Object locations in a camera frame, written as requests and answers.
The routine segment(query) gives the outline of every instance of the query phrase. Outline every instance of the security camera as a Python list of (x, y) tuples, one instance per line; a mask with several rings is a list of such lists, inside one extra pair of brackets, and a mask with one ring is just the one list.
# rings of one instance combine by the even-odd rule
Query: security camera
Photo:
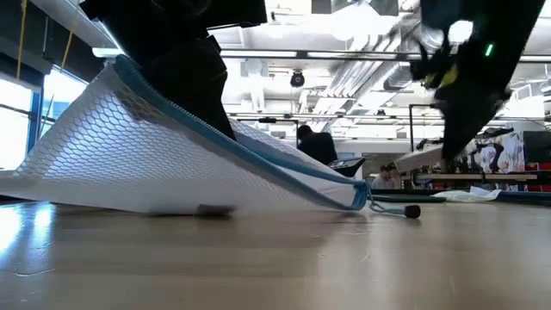
[(299, 88), (304, 85), (305, 79), (302, 75), (302, 71), (295, 71), (291, 77), (291, 86)]

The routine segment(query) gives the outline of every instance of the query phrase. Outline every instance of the desk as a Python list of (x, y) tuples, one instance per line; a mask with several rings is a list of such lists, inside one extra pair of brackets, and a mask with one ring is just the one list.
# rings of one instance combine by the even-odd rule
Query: desk
[(146, 217), (0, 207), (0, 309), (549, 309), (551, 210)]

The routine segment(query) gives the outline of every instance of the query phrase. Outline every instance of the white mesh net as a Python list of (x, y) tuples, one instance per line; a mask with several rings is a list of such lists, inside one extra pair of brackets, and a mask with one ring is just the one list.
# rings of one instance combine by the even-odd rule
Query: white mesh net
[[(335, 174), (264, 133), (232, 125), (242, 137)], [(349, 184), (316, 183), (307, 176), (301, 181), (346, 205), (354, 198)], [(0, 177), (4, 195), (145, 213), (192, 214), (200, 205), (261, 210), (331, 205), (295, 185), (174, 121), (136, 95), (112, 67), (61, 115), (17, 170)]]

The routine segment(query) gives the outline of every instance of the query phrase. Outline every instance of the person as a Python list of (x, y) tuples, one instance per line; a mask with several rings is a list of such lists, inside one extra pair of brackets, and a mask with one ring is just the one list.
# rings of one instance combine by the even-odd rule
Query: person
[(328, 165), (337, 160), (330, 133), (315, 133), (308, 125), (302, 125), (296, 131), (296, 138), (300, 141), (299, 150), (320, 163)]
[(371, 183), (372, 189), (395, 189), (391, 167), (382, 165), (379, 175)]

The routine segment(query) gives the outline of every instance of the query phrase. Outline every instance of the green light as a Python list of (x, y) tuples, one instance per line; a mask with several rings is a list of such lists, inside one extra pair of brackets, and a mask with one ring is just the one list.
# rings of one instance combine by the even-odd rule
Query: green light
[(486, 53), (484, 54), (486, 57), (490, 56), (493, 51), (493, 44), (488, 44), (488, 47), (486, 48)]

